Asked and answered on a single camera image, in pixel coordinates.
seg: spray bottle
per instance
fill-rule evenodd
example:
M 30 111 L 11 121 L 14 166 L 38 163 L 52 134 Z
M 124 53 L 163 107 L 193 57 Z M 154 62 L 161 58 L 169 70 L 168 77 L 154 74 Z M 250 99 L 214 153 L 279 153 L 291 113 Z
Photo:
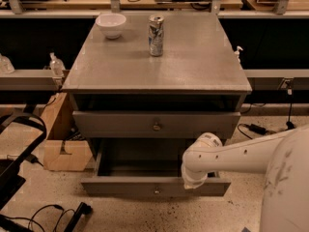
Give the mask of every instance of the spray bottle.
M 57 76 L 64 76 L 63 70 L 65 70 L 66 68 L 62 60 L 57 58 L 54 52 L 50 53 L 50 58 L 51 60 L 49 63 L 49 67 L 51 68 L 53 73 Z
M 12 73 L 15 71 L 14 66 L 12 65 L 9 58 L 1 55 L 0 53 L 0 72 L 1 73 Z

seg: drawer handle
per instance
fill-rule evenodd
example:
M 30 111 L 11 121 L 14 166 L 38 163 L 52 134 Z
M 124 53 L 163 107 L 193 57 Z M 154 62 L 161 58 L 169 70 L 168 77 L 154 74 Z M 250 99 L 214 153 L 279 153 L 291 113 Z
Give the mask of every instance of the drawer handle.
M 162 127 L 158 122 L 155 122 L 153 129 L 154 129 L 154 131 L 160 131 L 162 129 Z

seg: desk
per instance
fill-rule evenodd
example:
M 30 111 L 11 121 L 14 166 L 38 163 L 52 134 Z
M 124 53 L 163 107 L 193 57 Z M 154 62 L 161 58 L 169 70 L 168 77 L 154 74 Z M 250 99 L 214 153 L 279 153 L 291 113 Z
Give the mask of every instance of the desk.
M 250 9 L 262 12 L 272 11 L 274 3 L 257 3 L 256 0 L 241 0 Z M 308 11 L 309 0 L 289 0 L 287 11 Z
M 142 0 L 131 3 L 120 0 L 122 9 L 190 9 L 189 3 L 171 3 L 158 5 L 155 0 Z M 239 0 L 222 0 L 221 7 L 225 9 L 239 9 L 242 3 Z M 110 9 L 110 0 L 48 0 L 46 2 L 23 2 L 25 9 L 61 9 L 61 10 L 93 10 Z
M 160 12 L 164 52 L 150 56 L 153 13 L 124 12 L 115 41 L 94 26 L 63 86 L 97 157 L 98 176 L 82 184 L 90 194 L 214 195 L 209 183 L 183 189 L 183 151 L 203 131 L 230 138 L 250 85 L 215 14 Z

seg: white robotic arm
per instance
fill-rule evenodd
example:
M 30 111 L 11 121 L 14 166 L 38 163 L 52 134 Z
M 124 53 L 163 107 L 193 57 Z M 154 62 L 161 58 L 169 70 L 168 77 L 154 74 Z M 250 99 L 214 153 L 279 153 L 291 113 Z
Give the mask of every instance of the white robotic arm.
M 213 171 L 266 173 L 260 231 L 308 231 L 309 126 L 229 146 L 204 133 L 183 154 L 184 187 Z

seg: white bowl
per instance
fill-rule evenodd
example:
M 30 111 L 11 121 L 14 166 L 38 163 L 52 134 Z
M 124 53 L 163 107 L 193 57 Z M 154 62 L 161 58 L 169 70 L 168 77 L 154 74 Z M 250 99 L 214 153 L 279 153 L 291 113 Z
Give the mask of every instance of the white bowl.
M 123 14 L 100 14 L 96 19 L 96 26 L 108 39 L 117 39 L 121 36 L 126 24 Z

